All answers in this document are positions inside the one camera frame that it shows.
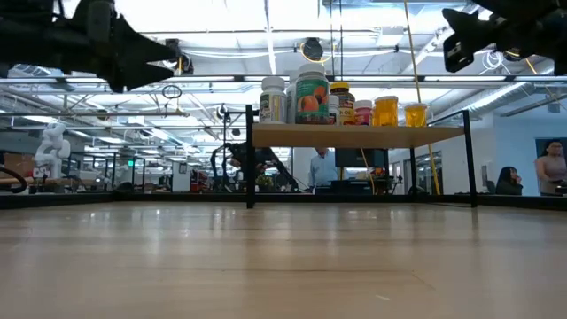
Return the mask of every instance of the monitor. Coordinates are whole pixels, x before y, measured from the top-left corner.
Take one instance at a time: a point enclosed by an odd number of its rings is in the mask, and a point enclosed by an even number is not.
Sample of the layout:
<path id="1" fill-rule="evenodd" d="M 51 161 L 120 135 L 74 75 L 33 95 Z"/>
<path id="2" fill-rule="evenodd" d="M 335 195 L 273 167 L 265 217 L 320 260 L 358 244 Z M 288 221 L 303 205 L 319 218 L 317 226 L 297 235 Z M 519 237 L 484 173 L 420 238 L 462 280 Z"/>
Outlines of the monitor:
<path id="1" fill-rule="evenodd" d="M 364 156 L 369 167 L 388 167 L 388 150 L 364 149 Z M 336 149 L 335 165 L 337 167 L 366 167 L 362 149 Z"/>

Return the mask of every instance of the wooden shelf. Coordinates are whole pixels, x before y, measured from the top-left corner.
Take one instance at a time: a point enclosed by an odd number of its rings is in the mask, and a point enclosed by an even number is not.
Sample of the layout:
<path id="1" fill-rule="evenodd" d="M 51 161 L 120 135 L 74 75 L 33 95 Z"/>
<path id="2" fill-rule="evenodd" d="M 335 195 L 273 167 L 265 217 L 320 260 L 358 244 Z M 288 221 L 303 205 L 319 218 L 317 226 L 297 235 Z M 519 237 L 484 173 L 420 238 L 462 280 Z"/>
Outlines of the wooden shelf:
<path id="1" fill-rule="evenodd" d="M 256 147 L 412 148 L 464 134 L 463 128 L 254 124 Z"/>

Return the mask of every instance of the wall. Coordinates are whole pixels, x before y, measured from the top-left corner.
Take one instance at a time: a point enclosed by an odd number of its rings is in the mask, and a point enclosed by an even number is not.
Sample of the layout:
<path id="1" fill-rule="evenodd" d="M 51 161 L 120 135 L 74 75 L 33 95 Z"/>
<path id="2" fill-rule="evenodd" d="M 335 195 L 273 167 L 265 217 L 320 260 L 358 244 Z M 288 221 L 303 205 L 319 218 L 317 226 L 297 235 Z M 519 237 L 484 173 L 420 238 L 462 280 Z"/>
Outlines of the wall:
<path id="1" fill-rule="evenodd" d="M 491 113 L 483 115 L 481 121 L 471 123 L 471 135 L 477 191 L 486 191 L 486 187 L 482 184 L 481 167 L 487 165 L 488 180 L 495 181 L 498 177 L 495 174 L 493 163 L 495 143 Z M 448 195 L 470 191 L 464 136 L 435 143 L 432 148 L 434 152 L 441 152 L 444 193 Z M 416 157 L 428 154 L 427 146 L 416 149 Z M 401 161 L 403 166 L 403 161 L 409 160 L 409 150 L 393 150 L 389 155 L 390 164 Z M 403 178 L 404 183 L 411 183 L 411 176 L 404 175 Z"/>
<path id="2" fill-rule="evenodd" d="M 538 158 L 535 140 L 538 138 L 567 137 L 567 125 L 561 119 L 494 118 L 496 136 L 495 164 L 515 167 L 522 176 L 523 194 L 539 196 L 539 182 L 534 161 Z"/>

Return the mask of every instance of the white robot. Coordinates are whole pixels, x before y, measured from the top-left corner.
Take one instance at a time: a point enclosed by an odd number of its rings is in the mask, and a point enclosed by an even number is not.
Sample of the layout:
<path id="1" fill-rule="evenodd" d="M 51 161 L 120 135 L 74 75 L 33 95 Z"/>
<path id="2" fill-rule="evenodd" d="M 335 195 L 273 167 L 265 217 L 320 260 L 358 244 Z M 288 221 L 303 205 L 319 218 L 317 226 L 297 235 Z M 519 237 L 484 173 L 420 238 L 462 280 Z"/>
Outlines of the white robot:
<path id="1" fill-rule="evenodd" d="M 35 166 L 47 167 L 43 171 L 50 178 L 61 177 L 61 159 L 66 159 L 71 154 L 69 141 L 63 139 L 66 126 L 61 123 L 50 123 L 42 133 L 42 144 L 35 152 Z"/>

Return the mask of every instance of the shelf leg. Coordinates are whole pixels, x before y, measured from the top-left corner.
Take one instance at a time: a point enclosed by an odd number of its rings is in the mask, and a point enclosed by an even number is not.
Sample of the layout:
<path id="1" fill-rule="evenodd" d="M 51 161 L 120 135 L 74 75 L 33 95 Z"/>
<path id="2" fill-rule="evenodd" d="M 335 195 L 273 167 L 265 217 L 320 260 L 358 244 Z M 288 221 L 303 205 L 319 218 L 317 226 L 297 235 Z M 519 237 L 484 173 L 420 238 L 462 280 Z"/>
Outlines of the shelf leg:
<path id="1" fill-rule="evenodd" d="M 411 197 L 417 201 L 417 164 L 416 164 L 416 149 L 409 149 L 409 161 L 411 164 Z"/>
<path id="2" fill-rule="evenodd" d="M 252 209 L 255 204 L 256 197 L 256 150 L 253 141 L 254 113 L 252 106 L 246 106 L 246 208 Z"/>
<path id="3" fill-rule="evenodd" d="M 467 169 L 469 170 L 470 206 L 476 207 L 477 201 L 477 181 L 475 180 L 475 164 L 472 155 L 472 135 L 470 133 L 470 114 L 469 111 L 462 111 L 464 122 L 464 143 L 467 152 Z"/>

